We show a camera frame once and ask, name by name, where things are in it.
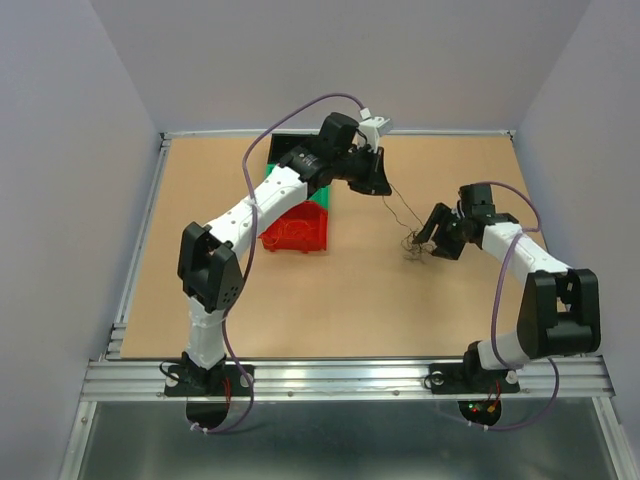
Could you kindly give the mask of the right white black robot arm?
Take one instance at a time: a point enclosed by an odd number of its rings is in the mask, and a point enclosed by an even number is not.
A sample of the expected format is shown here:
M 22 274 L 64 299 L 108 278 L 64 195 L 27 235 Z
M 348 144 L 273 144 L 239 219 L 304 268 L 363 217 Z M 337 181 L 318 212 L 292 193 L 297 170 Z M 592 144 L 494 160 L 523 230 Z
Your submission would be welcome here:
M 490 337 L 471 344 L 460 366 L 463 384 L 482 390 L 496 378 L 533 360 L 595 352 L 601 344 L 599 283 L 590 269 L 556 259 L 531 237 L 539 225 L 525 228 L 509 213 L 497 211 L 495 182 L 463 185 L 455 206 L 438 203 L 415 245 L 431 243 L 432 255 L 456 261 L 475 245 L 500 262 Z M 502 282 L 513 275 L 523 294 L 513 332 L 498 334 Z

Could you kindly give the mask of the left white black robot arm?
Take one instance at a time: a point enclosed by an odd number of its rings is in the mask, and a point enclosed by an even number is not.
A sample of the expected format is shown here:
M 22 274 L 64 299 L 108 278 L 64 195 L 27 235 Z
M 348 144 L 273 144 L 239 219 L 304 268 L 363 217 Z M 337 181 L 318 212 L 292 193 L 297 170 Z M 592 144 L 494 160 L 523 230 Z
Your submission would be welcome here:
M 183 230 L 177 274 L 188 298 L 191 326 L 181 377 L 199 393 L 213 393 L 222 384 L 223 323 L 250 269 L 240 264 L 242 257 L 254 255 L 259 235 L 283 214 L 334 180 L 363 195 L 390 195 L 380 140 L 391 128 L 390 119 L 368 110 L 362 110 L 359 120 L 333 112 L 317 134 L 293 144 L 234 207 L 205 225 L 193 222 Z

